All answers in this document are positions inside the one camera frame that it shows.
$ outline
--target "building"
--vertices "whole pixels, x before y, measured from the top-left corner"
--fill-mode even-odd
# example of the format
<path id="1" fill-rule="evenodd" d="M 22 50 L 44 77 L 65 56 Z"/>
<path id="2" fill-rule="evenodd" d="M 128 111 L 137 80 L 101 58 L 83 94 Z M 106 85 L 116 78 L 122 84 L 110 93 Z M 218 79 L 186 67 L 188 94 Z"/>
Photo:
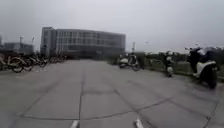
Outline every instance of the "building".
<path id="1" fill-rule="evenodd" d="M 0 35 L 0 50 L 3 49 L 3 46 L 2 46 L 2 36 Z"/>
<path id="2" fill-rule="evenodd" d="M 41 53 L 104 58 L 125 52 L 125 35 L 79 29 L 42 29 Z"/>
<path id="3" fill-rule="evenodd" d="M 33 53 L 33 45 L 20 42 L 5 42 L 4 50 L 13 51 L 17 53 L 31 54 Z"/>
<path id="4" fill-rule="evenodd" d="M 0 35 L 0 46 L 2 46 L 2 36 Z"/>

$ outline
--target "ground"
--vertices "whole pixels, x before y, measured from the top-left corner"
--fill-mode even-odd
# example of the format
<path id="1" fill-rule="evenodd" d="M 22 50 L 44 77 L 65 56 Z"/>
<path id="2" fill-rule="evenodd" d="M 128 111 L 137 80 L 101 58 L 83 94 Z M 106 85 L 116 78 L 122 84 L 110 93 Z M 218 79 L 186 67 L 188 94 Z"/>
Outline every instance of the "ground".
<path id="1" fill-rule="evenodd" d="M 183 76 L 67 61 L 32 72 L 0 73 L 0 128 L 223 128 L 222 85 Z"/>

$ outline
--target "bicycle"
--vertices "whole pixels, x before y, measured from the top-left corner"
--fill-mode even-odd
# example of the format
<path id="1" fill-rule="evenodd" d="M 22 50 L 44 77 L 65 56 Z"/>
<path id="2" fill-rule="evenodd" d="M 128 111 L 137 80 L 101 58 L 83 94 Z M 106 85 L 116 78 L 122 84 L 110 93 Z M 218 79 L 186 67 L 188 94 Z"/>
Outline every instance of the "bicycle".
<path id="1" fill-rule="evenodd" d="M 24 60 L 19 57 L 8 56 L 6 61 L 0 56 L 0 64 L 8 69 L 11 69 L 15 73 L 20 73 L 24 69 Z"/>

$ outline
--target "sky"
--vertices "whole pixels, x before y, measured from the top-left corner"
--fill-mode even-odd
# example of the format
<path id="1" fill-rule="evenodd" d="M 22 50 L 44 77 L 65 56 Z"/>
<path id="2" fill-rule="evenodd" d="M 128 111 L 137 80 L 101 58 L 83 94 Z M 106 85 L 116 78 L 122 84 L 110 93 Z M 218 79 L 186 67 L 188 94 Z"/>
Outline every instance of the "sky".
<path id="1" fill-rule="evenodd" d="M 34 37 L 39 49 L 42 27 L 123 33 L 126 50 L 224 47 L 224 0 L 0 0 L 4 42 Z"/>

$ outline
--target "motorcycle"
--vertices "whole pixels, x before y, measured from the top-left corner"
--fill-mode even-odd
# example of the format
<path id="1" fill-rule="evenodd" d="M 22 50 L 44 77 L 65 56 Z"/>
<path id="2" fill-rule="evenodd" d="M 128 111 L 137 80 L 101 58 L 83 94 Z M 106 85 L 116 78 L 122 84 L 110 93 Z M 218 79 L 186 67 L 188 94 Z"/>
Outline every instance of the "motorcycle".
<path id="1" fill-rule="evenodd" d="M 136 55 L 121 57 L 118 65 L 120 68 L 131 67 L 134 71 L 140 70 L 140 65 Z"/>
<path id="2" fill-rule="evenodd" d="M 217 64 L 213 60 L 209 48 L 185 48 L 189 50 L 188 62 L 193 70 L 193 77 L 200 82 L 204 81 L 210 89 L 217 86 Z"/>

